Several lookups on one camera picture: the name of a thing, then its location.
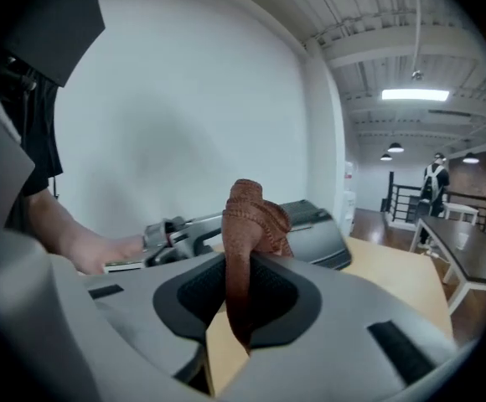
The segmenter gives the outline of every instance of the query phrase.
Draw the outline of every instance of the black rubber pad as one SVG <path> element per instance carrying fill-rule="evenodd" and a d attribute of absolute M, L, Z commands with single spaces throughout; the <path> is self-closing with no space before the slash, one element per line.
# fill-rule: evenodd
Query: black rubber pad
<path fill-rule="evenodd" d="M 303 199 L 293 203 L 281 204 L 281 207 L 290 217 L 292 226 L 302 224 L 316 224 L 325 220 L 331 220 L 332 216 L 325 209 L 318 209 L 310 201 Z"/>
<path fill-rule="evenodd" d="M 424 353 L 394 323 L 376 323 L 368 330 L 407 385 L 434 369 Z"/>
<path fill-rule="evenodd" d="M 98 287 L 97 289 L 92 289 L 91 291 L 89 291 L 89 293 L 92 299 L 99 299 L 104 296 L 114 295 L 119 291 L 124 291 L 124 289 L 122 289 L 118 285 L 110 285 L 110 286 Z"/>

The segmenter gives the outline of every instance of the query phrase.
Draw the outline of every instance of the white wall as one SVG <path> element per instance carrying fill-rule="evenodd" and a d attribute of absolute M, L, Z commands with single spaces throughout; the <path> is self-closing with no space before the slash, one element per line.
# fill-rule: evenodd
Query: white wall
<path fill-rule="evenodd" d="M 100 0 L 106 30 L 58 94 L 61 203 L 107 236 L 219 212 L 251 178 L 306 197 L 301 65 L 226 0 Z"/>
<path fill-rule="evenodd" d="M 305 65 L 308 129 L 308 199 L 339 222 L 344 196 L 344 118 L 338 87 L 314 39 Z"/>
<path fill-rule="evenodd" d="M 361 145 L 357 208 L 380 211 L 381 199 L 388 194 L 389 172 L 394 172 L 394 183 L 420 186 L 424 169 L 432 162 L 435 150 L 428 147 L 409 147 L 403 153 L 391 153 L 392 161 L 381 161 L 386 147 Z"/>
<path fill-rule="evenodd" d="M 357 192 L 359 181 L 360 144 L 354 130 L 353 121 L 344 114 L 345 160 L 353 164 L 353 177 L 345 181 L 345 189 Z"/>

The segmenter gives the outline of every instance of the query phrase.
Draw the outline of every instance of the fluorescent light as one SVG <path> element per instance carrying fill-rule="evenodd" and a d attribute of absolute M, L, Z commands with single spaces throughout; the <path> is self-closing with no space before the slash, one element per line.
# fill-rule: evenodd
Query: fluorescent light
<path fill-rule="evenodd" d="M 467 164 L 477 164 L 479 159 L 476 158 L 472 152 L 467 153 L 467 156 L 463 158 L 463 162 Z"/>
<path fill-rule="evenodd" d="M 383 100 L 433 100 L 446 101 L 448 90 L 383 90 Z"/>
<path fill-rule="evenodd" d="M 392 153 L 399 153 L 399 152 L 403 152 L 404 150 L 405 149 L 400 143 L 392 143 L 388 148 L 388 152 L 392 152 Z"/>

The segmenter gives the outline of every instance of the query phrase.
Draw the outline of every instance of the brown rag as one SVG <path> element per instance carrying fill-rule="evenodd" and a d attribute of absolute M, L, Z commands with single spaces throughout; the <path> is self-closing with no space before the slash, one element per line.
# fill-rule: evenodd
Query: brown rag
<path fill-rule="evenodd" d="M 237 180 L 223 211 L 222 237 L 226 257 L 226 311 L 232 332 L 248 346 L 252 319 L 249 314 L 251 252 L 293 256 L 286 235 L 290 219 L 278 205 L 262 197 L 261 185 Z"/>

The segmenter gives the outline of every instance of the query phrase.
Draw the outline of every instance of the white pipe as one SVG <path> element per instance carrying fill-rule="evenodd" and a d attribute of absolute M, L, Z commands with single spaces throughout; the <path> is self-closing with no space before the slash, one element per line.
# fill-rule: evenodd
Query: white pipe
<path fill-rule="evenodd" d="M 421 0 L 416 0 L 416 41 L 414 43 L 414 55 L 412 57 L 411 73 L 416 71 L 416 61 L 420 50 L 420 30 L 421 30 Z"/>
<path fill-rule="evenodd" d="M 444 150 L 444 147 L 450 147 L 452 144 L 455 144 L 457 142 L 460 142 L 461 140 L 464 140 L 465 138 L 470 138 L 473 134 L 475 134 L 476 132 L 478 131 L 482 131 L 486 128 L 486 124 L 483 124 L 482 126 L 479 126 L 478 128 L 476 128 L 475 130 L 469 132 L 469 134 L 467 134 L 466 136 L 464 137 L 459 137 L 458 139 L 456 140 L 453 140 L 452 142 L 449 142 L 449 143 L 446 143 L 445 145 L 443 146 L 440 146 L 440 148 L 442 150 Z"/>

